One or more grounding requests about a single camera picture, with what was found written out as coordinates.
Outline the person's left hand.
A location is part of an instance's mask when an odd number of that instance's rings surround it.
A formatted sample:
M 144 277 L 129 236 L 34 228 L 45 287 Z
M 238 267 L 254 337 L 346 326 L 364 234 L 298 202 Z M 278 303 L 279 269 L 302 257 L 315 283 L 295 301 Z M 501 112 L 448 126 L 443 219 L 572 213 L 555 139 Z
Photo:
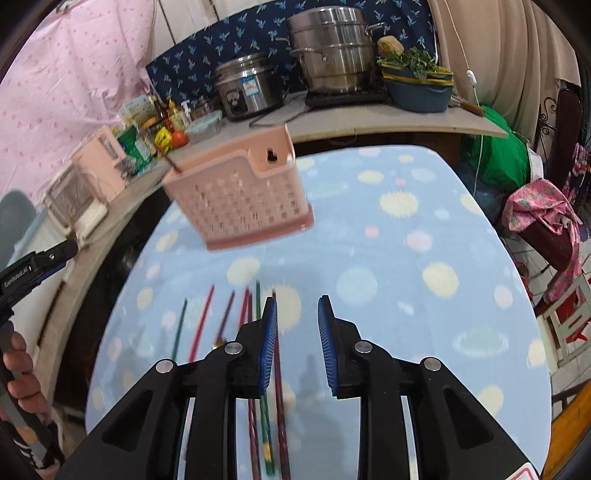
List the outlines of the person's left hand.
M 25 412 L 39 415 L 48 424 L 51 409 L 34 375 L 33 361 L 26 351 L 25 340 L 18 332 L 12 334 L 11 347 L 3 354 L 3 364 L 14 377 L 8 383 L 9 394 Z

